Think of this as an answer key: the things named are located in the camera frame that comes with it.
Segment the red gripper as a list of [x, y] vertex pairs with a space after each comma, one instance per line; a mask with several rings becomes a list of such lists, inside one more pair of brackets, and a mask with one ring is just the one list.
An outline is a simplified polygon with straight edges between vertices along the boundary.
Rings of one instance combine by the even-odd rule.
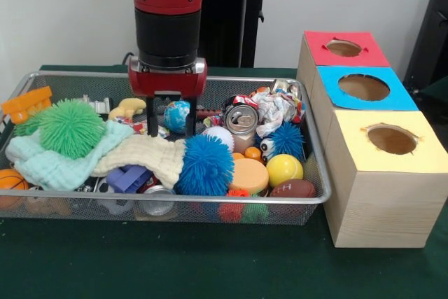
[[136, 96], [147, 97], [148, 135], [158, 135], [158, 119], [154, 111], [154, 97], [160, 95], [180, 95], [190, 105], [185, 119], [185, 134], [192, 137], [196, 133], [197, 99], [203, 94], [207, 83], [207, 63], [198, 57], [191, 67], [185, 69], [152, 69], [144, 66], [137, 56], [132, 56], [128, 65], [128, 77], [132, 92]]

